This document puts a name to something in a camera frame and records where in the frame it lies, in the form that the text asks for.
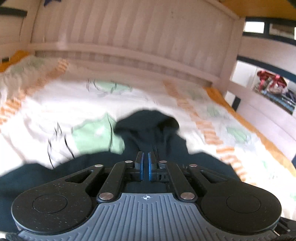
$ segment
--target white duvet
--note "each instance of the white duvet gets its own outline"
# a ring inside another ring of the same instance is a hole
[[[282,204],[282,216],[296,220],[296,178],[266,151],[260,139],[197,84],[168,82],[199,119],[210,123],[223,145],[234,147],[232,155],[246,172],[244,181],[273,193]],[[197,128],[198,118],[193,119],[188,110],[178,106],[164,82],[92,72],[70,64],[64,76],[27,96],[20,110],[1,126],[0,174],[31,162],[53,168],[81,154],[109,148],[120,154],[124,142],[114,135],[110,143],[110,127],[142,109],[174,117],[190,153],[204,151],[221,158],[217,145],[207,144],[205,133]]]

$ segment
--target window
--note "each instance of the window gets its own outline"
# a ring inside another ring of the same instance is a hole
[[[264,32],[264,22],[246,22],[244,32],[260,33]]]
[[[269,34],[282,36],[289,39],[296,39],[295,29],[296,27],[271,23],[269,27]]]

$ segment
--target gray rubber pad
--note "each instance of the gray rubber pad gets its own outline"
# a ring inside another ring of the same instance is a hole
[[[30,241],[267,241],[276,237],[272,231],[243,236],[219,230],[194,204],[180,202],[169,193],[122,194],[115,202],[100,204],[72,231],[52,236],[22,231],[19,236]]]

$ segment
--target wooden bed frame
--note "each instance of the wooden bed frame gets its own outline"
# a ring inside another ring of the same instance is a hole
[[[292,127],[285,125],[283,122],[288,119],[278,120],[273,115],[274,112],[284,115],[279,107],[230,81],[237,56],[254,57],[258,49],[242,36],[245,19],[217,0],[164,0],[161,4],[158,0],[151,0],[151,3],[101,0],[94,1],[93,6],[89,0],[75,1],[73,5],[70,1],[53,1],[46,7],[41,0],[24,1],[28,2],[28,14],[20,26],[18,41],[3,44],[0,38],[1,58],[22,49],[37,56],[73,59],[93,70],[162,80],[185,79],[203,86],[212,84],[222,94],[230,91],[241,98],[238,112],[255,127],[260,126],[252,121],[258,111],[271,130],[275,128],[273,125],[277,126],[274,136],[263,128],[258,130],[263,130],[262,133],[289,159],[293,158],[291,148],[296,150],[296,119],[289,118]],[[105,12],[95,12],[94,4]],[[0,29],[11,28],[13,16],[11,18],[11,25],[0,25]],[[265,106],[256,108],[254,99]],[[244,106],[255,110],[246,111]]]

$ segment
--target green pattern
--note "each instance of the green pattern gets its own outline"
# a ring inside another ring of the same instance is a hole
[[[226,130],[238,143],[246,143],[248,141],[248,135],[244,130],[235,127],[227,127]]]
[[[291,197],[294,201],[296,201],[296,193],[291,193],[291,194],[290,194],[290,197]]]
[[[37,58],[37,57],[30,57],[28,59],[28,62],[20,62],[18,64],[15,64],[11,67],[10,72],[12,74],[20,74],[25,71],[25,69],[39,69],[42,65],[44,65],[44,59],[43,58]]]
[[[207,106],[207,112],[211,117],[220,117],[221,114],[214,106]]]
[[[202,95],[199,92],[195,92],[194,90],[188,90],[187,93],[191,97],[192,100],[202,99]]]
[[[268,165],[266,161],[262,161],[263,162],[263,166],[265,167],[265,169],[268,169]]]
[[[116,121],[107,113],[102,119],[87,121],[74,127],[72,137],[80,153],[95,153],[111,151],[122,154],[124,142],[120,136],[114,134]]]
[[[112,81],[105,82],[98,79],[94,80],[94,85],[98,90],[102,90],[108,93],[119,93],[132,90],[132,88],[128,85],[122,85]]]

